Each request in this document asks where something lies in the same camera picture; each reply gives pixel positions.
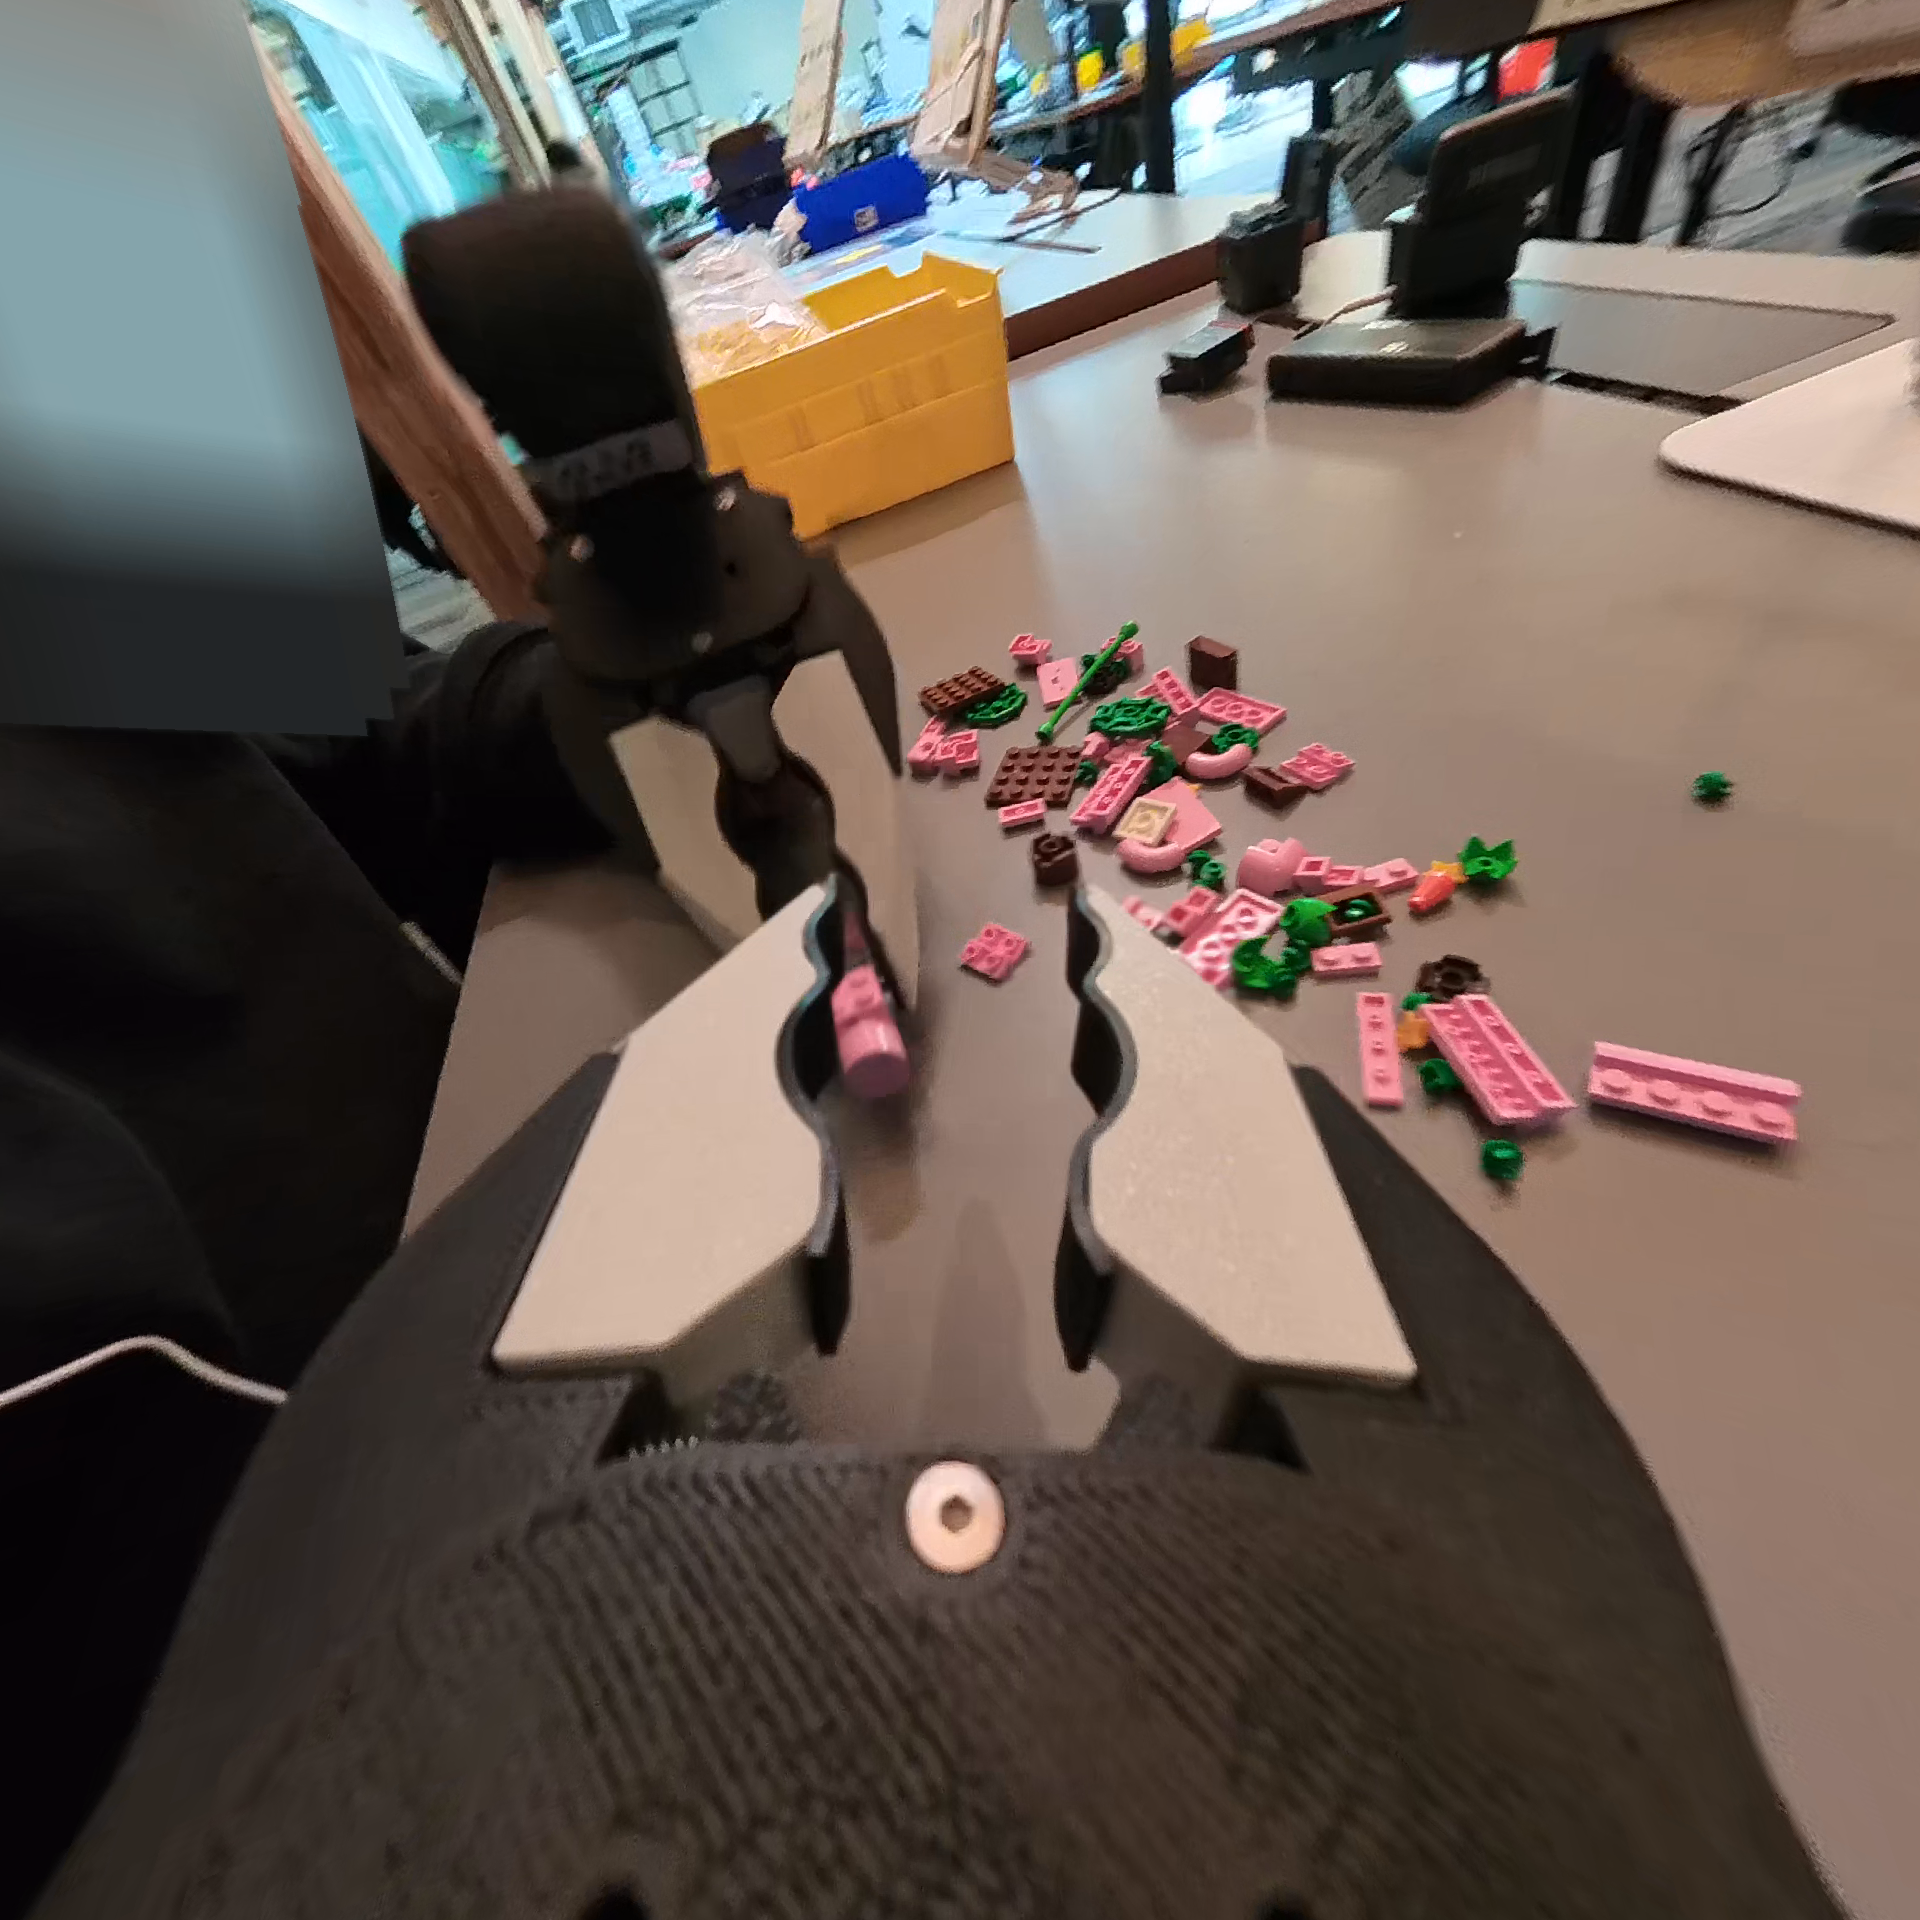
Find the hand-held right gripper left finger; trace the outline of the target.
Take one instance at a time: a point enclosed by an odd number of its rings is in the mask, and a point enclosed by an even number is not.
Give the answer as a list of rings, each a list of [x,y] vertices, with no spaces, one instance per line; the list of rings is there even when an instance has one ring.
[[[853,1314],[837,1065],[838,883],[814,883],[618,1045],[493,1335],[507,1376],[724,1383],[833,1355]]]

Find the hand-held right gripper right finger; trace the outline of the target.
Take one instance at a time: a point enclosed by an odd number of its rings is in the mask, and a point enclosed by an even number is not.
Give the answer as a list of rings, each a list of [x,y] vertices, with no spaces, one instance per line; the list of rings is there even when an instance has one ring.
[[[1214,1428],[1280,1383],[1419,1380],[1284,1047],[1111,892],[1068,900],[1068,1150],[1056,1335],[1074,1374],[1164,1380]]]

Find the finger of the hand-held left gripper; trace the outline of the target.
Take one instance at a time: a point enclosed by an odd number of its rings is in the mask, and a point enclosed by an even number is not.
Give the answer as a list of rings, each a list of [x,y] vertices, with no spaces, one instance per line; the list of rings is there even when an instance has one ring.
[[[722,767],[708,738],[689,728],[622,728],[609,747],[662,892],[718,952],[748,939],[762,924],[757,874],[722,830]]]
[[[795,663],[779,691],[779,731],[828,796],[837,852],[864,889],[870,947],[915,1009],[923,975],[919,864],[903,810],[900,701],[889,655],[860,667],[828,650]]]

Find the pink round toy brick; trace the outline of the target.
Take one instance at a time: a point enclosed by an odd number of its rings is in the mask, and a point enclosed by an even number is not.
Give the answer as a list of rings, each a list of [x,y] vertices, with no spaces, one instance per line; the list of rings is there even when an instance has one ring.
[[[858,963],[828,997],[837,1074],[850,1096],[889,1099],[906,1092],[911,1058],[894,1000],[872,962]]]

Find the person's left forearm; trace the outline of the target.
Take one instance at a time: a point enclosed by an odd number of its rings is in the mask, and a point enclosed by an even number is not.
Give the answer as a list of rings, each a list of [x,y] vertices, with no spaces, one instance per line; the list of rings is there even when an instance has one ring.
[[[404,846],[485,870],[613,852],[551,718],[558,658],[553,631],[526,620],[445,647],[404,636],[390,713],[343,752],[346,793]]]

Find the clear plastic bags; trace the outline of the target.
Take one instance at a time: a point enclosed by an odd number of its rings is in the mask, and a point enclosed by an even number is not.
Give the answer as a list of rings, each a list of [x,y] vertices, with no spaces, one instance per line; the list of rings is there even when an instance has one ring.
[[[828,337],[761,230],[720,232],[662,268],[676,343],[692,389],[762,368]]]

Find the pile of pink toy bricks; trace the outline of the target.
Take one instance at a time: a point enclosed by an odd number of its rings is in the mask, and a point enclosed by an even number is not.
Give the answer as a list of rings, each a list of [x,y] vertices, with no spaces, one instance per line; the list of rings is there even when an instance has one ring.
[[[1121,909],[1206,988],[1288,1002],[1309,980],[1354,984],[1362,1101],[1405,1107],[1408,1074],[1428,1097],[1461,1096],[1489,1129],[1485,1176],[1516,1182],[1521,1134],[1572,1116],[1572,1090],[1501,1007],[1474,958],[1442,952],[1420,962],[1408,992],[1378,988],[1383,938],[1454,900],[1499,894],[1521,867],[1516,841],[1470,833],[1450,855],[1419,864],[1340,862],[1295,835],[1262,835],[1228,862],[1220,796],[1280,810],[1340,786],[1354,758],[1309,739],[1264,760],[1287,710],[1245,689],[1236,650],[1212,636],[1191,638],[1187,669],[1155,674],[1135,621],[1085,654],[1018,633],[1011,658],[1013,677],[969,665],[919,689],[924,719],[908,769],[979,775],[984,736],[1033,716],[1034,736],[1005,743],[983,802],[1005,835],[1027,835],[1037,889],[1067,894],[1083,853],[1107,847],[1127,876],[1184,883],[1166,897],[1127,896]]]

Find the yellow plastic bin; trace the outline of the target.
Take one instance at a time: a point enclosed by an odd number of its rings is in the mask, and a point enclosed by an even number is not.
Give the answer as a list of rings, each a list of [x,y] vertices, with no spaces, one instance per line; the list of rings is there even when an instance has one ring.
[[[782,498],[798,539],[1014,463],[995,270],[926,254],[800,295],[827,339],[690,388],[708,466]]]

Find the blue plastic bin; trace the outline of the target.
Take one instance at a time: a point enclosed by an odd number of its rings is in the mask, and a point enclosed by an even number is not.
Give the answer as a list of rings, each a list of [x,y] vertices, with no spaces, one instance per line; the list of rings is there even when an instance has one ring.
[[[791,207],[798,219],[798,244],[822,254],[912,223],[924,217],[928,201],[930,179],[923,164],[892,151],[798,186]]]

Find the person's black jacket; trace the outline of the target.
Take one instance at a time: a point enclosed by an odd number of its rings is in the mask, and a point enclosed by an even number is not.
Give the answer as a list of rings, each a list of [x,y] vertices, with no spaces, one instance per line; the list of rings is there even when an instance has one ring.
[[[402,1223],[445,852],[356,738],[6,728],[5,1916],[112,1776],[273,1408]]]

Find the cardboard display stand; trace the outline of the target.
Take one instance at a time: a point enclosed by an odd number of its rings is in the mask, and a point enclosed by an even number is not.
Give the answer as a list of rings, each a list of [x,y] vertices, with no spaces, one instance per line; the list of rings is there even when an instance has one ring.
[[[819,166],[866,131],[887,93],[883,2],[800,2],[798,53],[784,112],[782,155]]]
[[[1009,2],[935,2],[928,70],[908,154],[930,179],[972,179],[993,193],[1018,193],[1017,226],[1068,213],[1083,188],[1068,172],[1001,149],[995,141],[996,72]]]

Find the small black adapter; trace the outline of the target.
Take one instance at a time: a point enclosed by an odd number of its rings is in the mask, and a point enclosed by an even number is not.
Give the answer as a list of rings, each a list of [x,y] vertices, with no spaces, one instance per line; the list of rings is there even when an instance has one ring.
[[[1214,319],[1166,347],[1159,374],[1162,397],[1203,397],[1230,388],[1256,345],[1250,322]]]

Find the small black box device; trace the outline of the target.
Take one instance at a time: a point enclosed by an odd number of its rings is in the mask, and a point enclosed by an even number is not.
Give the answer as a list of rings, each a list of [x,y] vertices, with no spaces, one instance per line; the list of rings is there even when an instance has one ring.
[[[1309,247],[1326,237],[1322,215],[1284,200],[1236,209],[1214,237],[1218,306],[1242,322],[1295,312]]]

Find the black metal pole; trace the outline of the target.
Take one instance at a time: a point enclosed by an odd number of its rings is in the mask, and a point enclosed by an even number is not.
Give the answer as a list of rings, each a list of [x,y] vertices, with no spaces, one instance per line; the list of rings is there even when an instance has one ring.
[[[1172,197],[1178,191],[1178,141],[1175,129],[1176,3],[1149,0],[1142,3],[1142,72],[1139,87],[1139,133],[1144,168],[1144,189]]]

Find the black charger stand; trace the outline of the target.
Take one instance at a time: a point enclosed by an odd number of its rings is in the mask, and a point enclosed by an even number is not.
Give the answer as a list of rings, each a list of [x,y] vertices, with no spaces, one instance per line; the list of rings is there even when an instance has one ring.
[[[1575,119],[1575,90],[1550,87],[1495,107],[1442,107],[1412,129],[1419,191],[1384,223],[1397,319],[1490,319],[1508,308],[1537,207],[1565,175]]]

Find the white book stand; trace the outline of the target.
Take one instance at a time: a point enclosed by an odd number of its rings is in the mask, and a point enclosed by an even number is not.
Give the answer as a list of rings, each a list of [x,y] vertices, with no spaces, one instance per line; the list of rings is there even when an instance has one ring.
[[[1672,432],[1668,472],[1919,534],[1917,342],[1881,347]]]

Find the wooden post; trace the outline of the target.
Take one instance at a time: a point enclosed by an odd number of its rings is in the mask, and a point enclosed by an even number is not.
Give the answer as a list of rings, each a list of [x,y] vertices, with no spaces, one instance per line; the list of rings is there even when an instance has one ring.
[[[264,41],[252,47],[292,166],[355,421],[493,613],[535,617],[546,519],[479,397],[428,335]]]

